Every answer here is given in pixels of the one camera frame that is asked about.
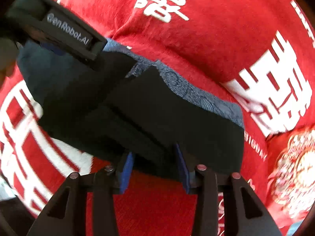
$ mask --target screw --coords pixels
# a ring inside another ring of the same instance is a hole
[[[107,165],[107,166],[105,166],[105,171],[110,172],[110,171],[113,171],[113,170],[114,170],[113,165]]]
[[[79,177],[79,173],[77,173],[77,172],[73,172],[73,173],[70,174],[70,178],[71,179],[76,179],[78,177]]]
[[[232,177],[233,177],[234,179],[240,179],[240,178],[241,178],[241,175],[240,175],[240,173],[238,173],[238,172],[233,172],[233,173],[232,173]]]
[[[199,164],[197,165],[197,169],[199,169],[200,171],[205,171],[207,169],[207,166],[203,164]]]

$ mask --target gray textured fabric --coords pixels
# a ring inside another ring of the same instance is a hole
[[[106,44],[104,51],[122,52],[137,61],[127,77],[131,75],[139,76],[148,67],[154,66],[159,70],[160,76],[173,93],[206,111],[213,112],[223,118],[229,119],[238,126],[244,128],[242,110],[237,104],[223,101],[218,97],[195,87],[159,60],[156,62],[150,61],[149,59],[134,54],[125,46],[110,38],[107,40],[108,43]]]

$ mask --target black cloth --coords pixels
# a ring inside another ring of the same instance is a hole
[[[137,169],[162,177],[178,177],[175,143],[216,172],[240,170],[243,128],[174,94],[155,67],[125,78],[132,58],[103,52],[97,63],[94,71],[33,43],[21,52],[18,66],[51,137],[110,161],[132,151]]]

